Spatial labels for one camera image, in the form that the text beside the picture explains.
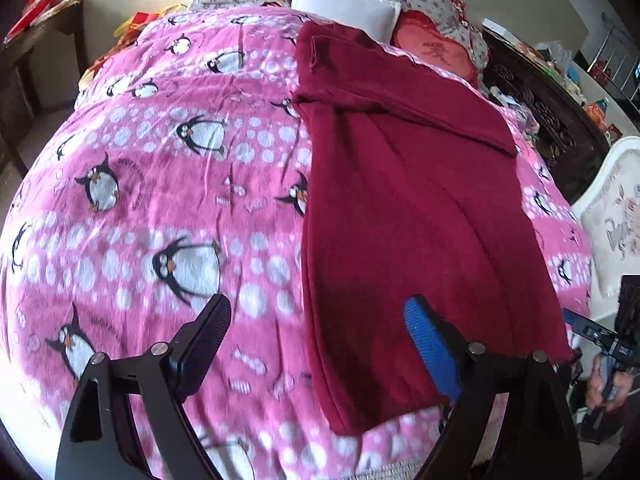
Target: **floral bedsheet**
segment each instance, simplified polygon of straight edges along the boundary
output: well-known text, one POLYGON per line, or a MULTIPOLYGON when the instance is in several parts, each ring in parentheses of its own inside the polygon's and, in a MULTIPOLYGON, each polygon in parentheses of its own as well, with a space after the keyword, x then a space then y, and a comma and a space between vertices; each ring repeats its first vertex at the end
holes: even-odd
MULTIPOLYGON (((341 478, 432 449, 438 408, 338 437, 310 387, 300 243, 312 143, 290 105, 308 19, 238 7, 154 22, 37 158, 0 238, 0 348, 50 426, 62 428, 94 351, 115 359, 170 340, 219 292, 232 326, 185 408, 225 478, 341 478)), ((586 237, 503 113, 562 306, 585 312, 586 237)))

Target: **red pillow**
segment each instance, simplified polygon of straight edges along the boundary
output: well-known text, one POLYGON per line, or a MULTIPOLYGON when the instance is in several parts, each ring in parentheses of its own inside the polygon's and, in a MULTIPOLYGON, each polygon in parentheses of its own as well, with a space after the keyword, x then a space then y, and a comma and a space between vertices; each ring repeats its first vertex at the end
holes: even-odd
POLYGON ((431 18, 419 10, 400 14, 391 44, 432 65, 453 72, 471 86, 478 86, 478 70, 466 48, 438 32, 431 18))

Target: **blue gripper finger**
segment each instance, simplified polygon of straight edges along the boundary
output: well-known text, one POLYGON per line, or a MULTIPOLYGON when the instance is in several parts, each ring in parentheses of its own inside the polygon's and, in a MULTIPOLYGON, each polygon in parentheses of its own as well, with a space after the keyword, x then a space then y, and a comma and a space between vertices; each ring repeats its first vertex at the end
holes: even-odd
POLYGON ((462 393, 458 364, 414 298, 404 304, 404 323, 438 392, 449 397, 451 402, 457 402, 462 393))

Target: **maroon towel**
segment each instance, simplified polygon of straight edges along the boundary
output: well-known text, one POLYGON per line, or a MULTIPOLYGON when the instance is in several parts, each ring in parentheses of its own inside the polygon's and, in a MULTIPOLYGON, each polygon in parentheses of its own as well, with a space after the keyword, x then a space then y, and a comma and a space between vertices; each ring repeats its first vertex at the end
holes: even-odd
POLYGON ((308 22, 296 57, 294 102, 314 144, 308 352, 332 430, 359 434, 442 400, 404 326, 413 294, 491 351, 568 360, 501 115, 352 28, 308 22))

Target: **wooden table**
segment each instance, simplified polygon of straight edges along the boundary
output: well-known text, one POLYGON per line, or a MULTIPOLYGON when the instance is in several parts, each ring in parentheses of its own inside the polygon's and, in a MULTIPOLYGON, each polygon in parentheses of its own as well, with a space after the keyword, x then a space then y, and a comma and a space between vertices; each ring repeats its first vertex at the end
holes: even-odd
POLYGON ((538 153, 562 195, 575 202, 589 187, 609 145, 574 99, 527 57, 487 28, 482 36, 491 57, 484 84, 526 104, 540 124, 538 153))
MULTIPOLYGON (((33 48, 44 40, 47 34, 57 30, 68 36, 73 35, 76 44, 76 61, 80 75, 89 68, 89 60, 86 52, 86 42, 84 38, 84 23, 82 20, 82 0, 63 8, 57 14, 46 19, 34 27, 30 27, 19 36, 11 40, 0 50, 0 88, 4 88, 11 74, 16 71, 20 90, 27 104, 28 111, 32 118, 43 112, 53 110, 43 110, 40 105, 38 93, 36 92, 29 68, 29 57, 33 48)), ((5 135, 6 125, 0 117, 0 137, 4 141, 6 151, 11 158, 15 168, 21 177, 27 174, 28 168, 20 157, 17 143, 5 135)))

